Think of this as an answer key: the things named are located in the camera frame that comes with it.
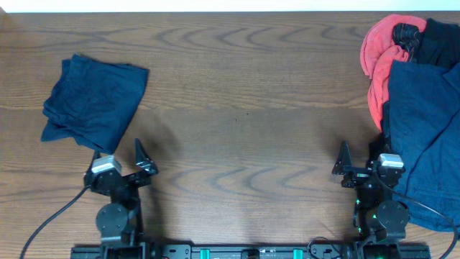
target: black cable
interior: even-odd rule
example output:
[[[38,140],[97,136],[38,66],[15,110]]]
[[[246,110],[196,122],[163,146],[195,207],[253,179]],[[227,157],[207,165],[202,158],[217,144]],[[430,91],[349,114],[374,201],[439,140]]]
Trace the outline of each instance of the black cable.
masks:
[[[340,257],[341,253],[339,252],[339,250],[334,246],[334,244],[332,244],[332,242],[331,242],[329,239],[327,239],[327,238],[325,238],[325,237],[315,237],[315,238],[313,238],[313,239],[308,243],[308,245],[307,245],[307,252],[309,252],[311,256],[313,256],[314,258],[317,258],[317,257],[316,257],[315,255],[313,255],[313,253],[310,251],[310,246],[311,246],[316,240],[318,240],[318,239],[320,239],[320,238],[321,238],[321,239],[324,239],[326,242],[328,242],[328,243],[331,245],[331,247],[339,254],[339,257]]]
[[[38,235],[38,233],[45,227],[48,223],[50,223],[54,218],[59,216],[61,213],[63,213],[66,209],[68,209],[72,204],[74,204],[84,193],[86,190],[88,190],[91,186],[85,186],[83,190],[75,198],[73,198],[72,201],[69,201],[67,205],[65,205],[62,209],[58,210],[56,213],[54,213],[49,219],[45,220],[42,225],[40,225],[37,230],[29,237],[28,241],[22,248],[21,255],[19,256],[19,259],[24,259],[24,256],[26,255],[27,248],[29,247],[30,243],[33,241],[33,239]]]
[[[380,176],[377,174],[376,171],[374,171],[374,174],[375,174],[375,177],[377,178],[377,180],[379,181],[380,185],[383,186],[385,189],[387,189],[388,191],[390,191],[391,193],[395,194],[395,195],[398,195],[399,197],[403,198],[403,199],[407,199],[408,201],[411,201],[415,204],[417,204],[418,206],[421,206],[427,210],[429,210],[430,212],[433,212],[434,214],[437,214],[438,216],[442,217],[443,219],[445,219],[451,226],[452,226],[452,229],[454,230],[454,238],[452,240],[452,243],[451,245],[447,248],[446,252],[444,252],[443,255],[440,256],[439,259],[444,259],[444,258],[447,258],[447,255],[449,255],[449,253],[452,252],[452,250],[454,249],[455,247],[455,244],[457,243],[457,240],[459,238],[459,231],[457,230],[457,226],[454,224],[454,221],[447,217],[447,216],[444,216],[442,213],[438,212],[437,210],[435,209],[432,209],[430,208],[429,206],[426,206],[425,204],[417,201],[416,199],[413,199],[413,198],[410,198],[410,197],[407,197],[406,195],[403,195],[403,194],[399,194],[398,192],[394,191],[392,188],[388,187],[383,181],[382,179],[380,179]]]

